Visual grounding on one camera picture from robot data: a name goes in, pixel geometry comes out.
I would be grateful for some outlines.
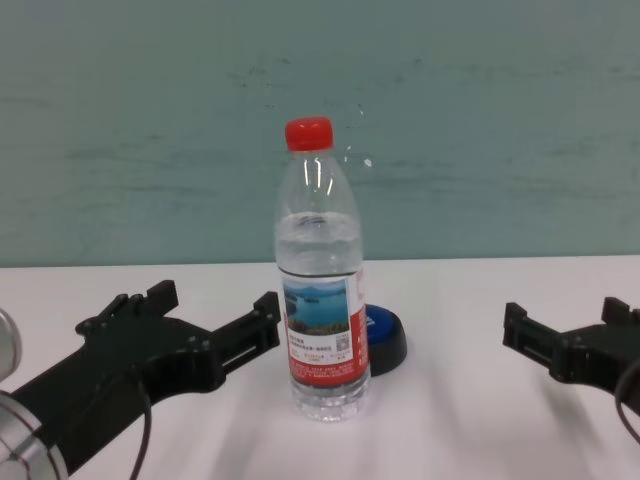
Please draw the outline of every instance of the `water bottle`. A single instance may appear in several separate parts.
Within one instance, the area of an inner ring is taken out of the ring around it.
[[[340,421],[362,408],[370,376],[358,209],[328,118],[293,120],[285,137],[274,234],[293,399],[308,418]]]

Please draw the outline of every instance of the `blue object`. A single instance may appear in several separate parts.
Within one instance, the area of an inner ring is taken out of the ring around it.
[[[371,376],[390,372],[407,356],[407,338],[398,316],[386,308],[365,305]]]
[[[393,314],[386,308],[366,305],[367,338],[369,345],[382,343],[393,331]]]

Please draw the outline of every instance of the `bottle bottom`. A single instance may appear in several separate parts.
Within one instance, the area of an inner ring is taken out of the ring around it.
[[[302,415],[319,422],[340,422],[364,407],[371,374],[369,369],[355,382],[335,388],[317,388],[291,379],[293,403]]]

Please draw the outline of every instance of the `silver metal part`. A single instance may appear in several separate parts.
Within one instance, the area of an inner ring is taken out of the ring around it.
[[[22,359],[20,332],[11,316],[0,309],[0,382],[16,371]]]
[[[0,392],[0,479],[67,480],[67,467],[58,447],[47,451],[33,435],[38,419]]]

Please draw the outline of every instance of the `table surface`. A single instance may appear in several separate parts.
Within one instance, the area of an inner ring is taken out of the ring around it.
[[[501,340],[508,301],[559,330],[598,322],[608,295],[640,305],[640,257],[382,261],[367,262],[365,274],[368,301],[402,319],[409,354],[373,379],[359,417],[325,425],[298,416],[280,347],[214,393],[156,405],[140,478],[638,478],[640,448],[613,397],[555,383]],[[0,270],[0,306],[24,341],[23,363],[2,388],[77,349],[74,326],[116,294],[167,278],[180,298],[172,315],[208,329],[278,287],[270,264]],[[138,420],[73,478],[128,478],[141,433]]]

